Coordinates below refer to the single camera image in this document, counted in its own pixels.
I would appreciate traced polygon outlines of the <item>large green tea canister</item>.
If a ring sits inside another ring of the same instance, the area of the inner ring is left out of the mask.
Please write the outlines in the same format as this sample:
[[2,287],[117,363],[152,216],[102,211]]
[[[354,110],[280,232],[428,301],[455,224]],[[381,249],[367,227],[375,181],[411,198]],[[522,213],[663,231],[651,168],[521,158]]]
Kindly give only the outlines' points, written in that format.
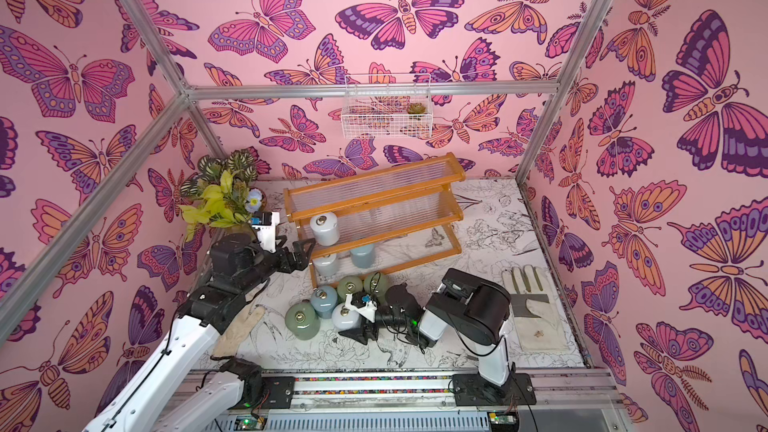
[[320,318],[309,301],[292,305],[285,314],[285,326],[297,340],[311,340],[318,334],[320,325]]

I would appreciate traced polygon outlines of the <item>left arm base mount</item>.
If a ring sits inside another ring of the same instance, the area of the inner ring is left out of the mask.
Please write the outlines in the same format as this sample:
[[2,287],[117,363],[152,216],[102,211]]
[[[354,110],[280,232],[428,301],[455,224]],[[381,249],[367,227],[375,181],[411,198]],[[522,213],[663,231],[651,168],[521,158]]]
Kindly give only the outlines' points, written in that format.
[[241,389],[237,401],[230,409],[289,409],[296,384],[295,376],[274,376],[250,361],[230,358],[218,369],[236,377],[235,385]]

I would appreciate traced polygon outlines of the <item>large blue tea canister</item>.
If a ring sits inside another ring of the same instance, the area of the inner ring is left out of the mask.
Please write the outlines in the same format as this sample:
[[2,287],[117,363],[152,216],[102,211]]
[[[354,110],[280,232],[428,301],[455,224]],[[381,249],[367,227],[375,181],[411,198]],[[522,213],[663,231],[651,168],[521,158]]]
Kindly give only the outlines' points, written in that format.
[[337,290],[330,285],[317,287],[310,297],[310,304],[320,319],[331,319],[338,303]]

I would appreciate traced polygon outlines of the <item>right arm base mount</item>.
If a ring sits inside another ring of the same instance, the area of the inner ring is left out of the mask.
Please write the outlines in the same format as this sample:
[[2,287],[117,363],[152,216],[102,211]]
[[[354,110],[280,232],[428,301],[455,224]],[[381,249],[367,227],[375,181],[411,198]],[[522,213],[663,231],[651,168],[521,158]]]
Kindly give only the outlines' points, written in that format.
[[537,398],[528,374],[512,373],[501,386],[478,373],[455,374],[449,389],[457,406],[536,405]]

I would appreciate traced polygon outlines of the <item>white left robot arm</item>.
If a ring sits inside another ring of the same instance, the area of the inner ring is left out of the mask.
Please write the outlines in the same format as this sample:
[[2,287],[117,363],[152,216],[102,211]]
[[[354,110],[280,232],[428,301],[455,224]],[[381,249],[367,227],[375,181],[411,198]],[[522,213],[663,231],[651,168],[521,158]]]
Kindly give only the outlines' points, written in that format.
[[[204,352],[233,329],[237,316],[263,291],[275,273],[290,274],[309,266],[313,239],[286,244],[274,238],[267,248],[250,234],[232,234],[215,242],[206,280],[180,306],[161,345],[118,395],[87,425],[88,431],[152,431],[169,400]],[[199,430],[226,409],[263,390],[258,365],[231,358],[214,377],[171,414],[170,430]]]

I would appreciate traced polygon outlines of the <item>small green tea canister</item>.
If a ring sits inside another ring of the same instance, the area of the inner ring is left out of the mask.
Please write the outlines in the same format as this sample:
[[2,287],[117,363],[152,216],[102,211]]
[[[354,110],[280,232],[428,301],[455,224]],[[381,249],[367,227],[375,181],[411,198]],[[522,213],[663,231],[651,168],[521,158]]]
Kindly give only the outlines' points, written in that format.
[[367,293],[375,296],[379,302],[384,302],[390,282],[386,274],[377,271],[364,277],[363,287]]

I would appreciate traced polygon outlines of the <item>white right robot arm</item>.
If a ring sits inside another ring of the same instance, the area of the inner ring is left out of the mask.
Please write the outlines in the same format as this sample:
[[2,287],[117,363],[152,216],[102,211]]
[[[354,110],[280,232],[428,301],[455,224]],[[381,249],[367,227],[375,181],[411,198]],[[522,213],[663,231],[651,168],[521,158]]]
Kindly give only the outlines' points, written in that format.
[[426,351],[451,329],[478,359],[478,373],[486,383],[501,388],[514,372],[506,345],[511,295],[484,278],[450,268],[424,306],[402,283],[390,286],[383,300],[372,292],[356,292],[344,307],[360,316],[360,324],[339,334],[363,345],[376,341],[384,328],[394,338]]

